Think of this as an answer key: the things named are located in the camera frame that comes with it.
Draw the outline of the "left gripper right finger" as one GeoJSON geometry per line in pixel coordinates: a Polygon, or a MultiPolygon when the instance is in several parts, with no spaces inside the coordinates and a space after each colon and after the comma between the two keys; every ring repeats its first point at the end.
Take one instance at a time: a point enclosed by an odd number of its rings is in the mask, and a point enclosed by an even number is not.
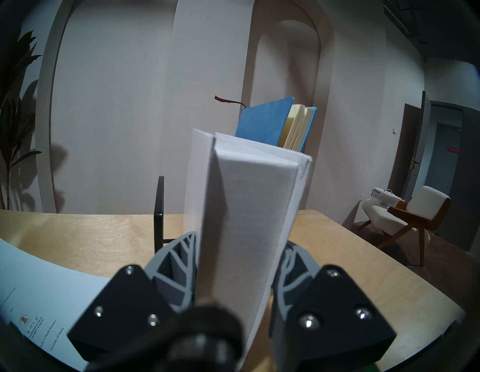
{"type": "Polygon", "coordinates": [[[320,266],[291,241],[271,288],[276,371],[356,371],[379,361],[397,336],[342,267],[320,266]]]}

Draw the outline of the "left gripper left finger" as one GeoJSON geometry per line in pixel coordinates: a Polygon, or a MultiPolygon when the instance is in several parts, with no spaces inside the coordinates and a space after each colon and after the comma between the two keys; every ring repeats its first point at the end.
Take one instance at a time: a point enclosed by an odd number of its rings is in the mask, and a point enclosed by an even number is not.
{"type": "Polygon", "coordinates": [[[120,350],[193,304],[196,243],[196,232],[187,232],[145,268],[129,264],[110,279],[67,334],[85,361],[120,350]]]}

